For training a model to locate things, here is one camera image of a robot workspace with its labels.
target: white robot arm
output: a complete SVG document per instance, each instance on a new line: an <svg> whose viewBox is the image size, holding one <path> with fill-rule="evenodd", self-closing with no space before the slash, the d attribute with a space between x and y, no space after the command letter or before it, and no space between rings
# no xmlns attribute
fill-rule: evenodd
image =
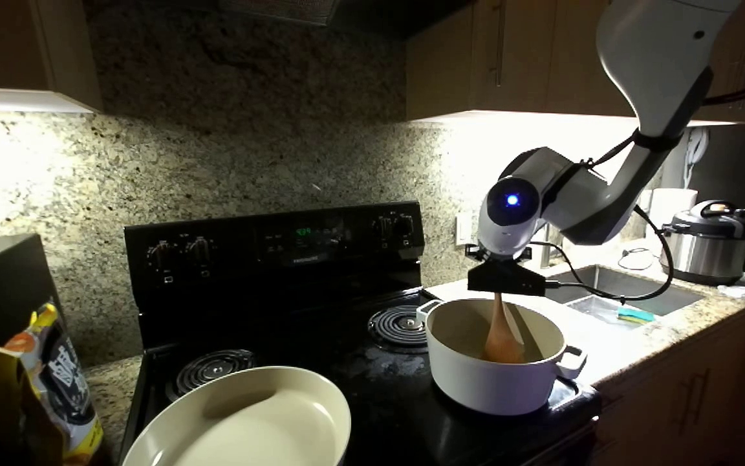
<svg viewBox="0 0 745 466"><path fill-rule="evenodd" d="M611 183L593 163L574 163L551 148L518 156L481 205L479 242L490 258L472 269L472 291L543 292L539 279L525 283L529 273L519 275L514 257L547 223L574 244L605 244L623 229L638 192L706 95L713 40L737 6L739 0L611 0L598 27L598 53L638 121L631 154Z"/></svg>

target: granite countertop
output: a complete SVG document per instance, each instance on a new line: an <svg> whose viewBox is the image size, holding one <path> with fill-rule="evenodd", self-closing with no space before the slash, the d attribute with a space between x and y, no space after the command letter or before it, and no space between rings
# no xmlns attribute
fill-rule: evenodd
<svg viewBox="0 0 745 466"><path fill-rule="evenodd" d="M633 273L633 275L641 275L641 278L655 275L658 279L663 278L660 273ZM690 284L680 279L676 279L676 284L703 292L703 301L688 308L680 308L666 318L658 318L641 328L628 328L628 332L604 324L598 318L583 317L578 312L567 312L563 305L547 301L547 297L529 297L529 296L509 297L507 296L507 301L536 308L547 314L549 318L553 318L560 328L563 328L567 341L580 344L589 354L578 380L583 387L598 387L598 383L614 380L616 376L649 361L651 354L666 352L668 346L745 308L745 297L743 301L728 297L717 287ZM466 291L466 279L430 287L430 292L441 296L442 301L487 297L487 292ZM140 374L140 358L128 358L128 361L117 361L108 365L86 368L93 405L103 420L107 446L115 456L115 463L122 463L119 447L122 447L128 411L134 397L138 374Z"/></svg>

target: slow cooker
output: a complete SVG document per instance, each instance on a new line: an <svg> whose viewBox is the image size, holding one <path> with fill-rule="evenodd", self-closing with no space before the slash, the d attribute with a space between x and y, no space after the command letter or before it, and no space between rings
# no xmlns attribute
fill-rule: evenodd
<svg viewBox="0 0 745 466"><path fill-rule="evenodd" d="M729 284L745 273L745 211L706 200L663 226L672 275L701 284Z"/></svg>

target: wooden spoon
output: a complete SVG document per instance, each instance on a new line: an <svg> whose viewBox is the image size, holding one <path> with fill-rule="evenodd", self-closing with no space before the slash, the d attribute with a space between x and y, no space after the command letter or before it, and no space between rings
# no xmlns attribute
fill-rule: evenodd
<svg viewBox="0 0 745 466"><path fill-rule="evenodd" d="M495 362L523 362L525 361L525 341L513 312L505 317L503 292L495 296L495 314L491 327L485 339L485 361Z"/></svg>

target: electric stove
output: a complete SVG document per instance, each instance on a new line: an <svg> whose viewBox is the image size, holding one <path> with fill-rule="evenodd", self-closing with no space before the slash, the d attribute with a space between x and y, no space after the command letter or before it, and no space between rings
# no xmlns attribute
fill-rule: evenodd
<svg viewBox="0 0 745 466"><path fill-rule="evenodd" d="M128 255L144 344L125 447L174 400L254 365L300 365L351 410L346 466L580 459L594 401L556 383L525 416L451 401L430 376L416 312L416 203L131 226Z"/></svg>

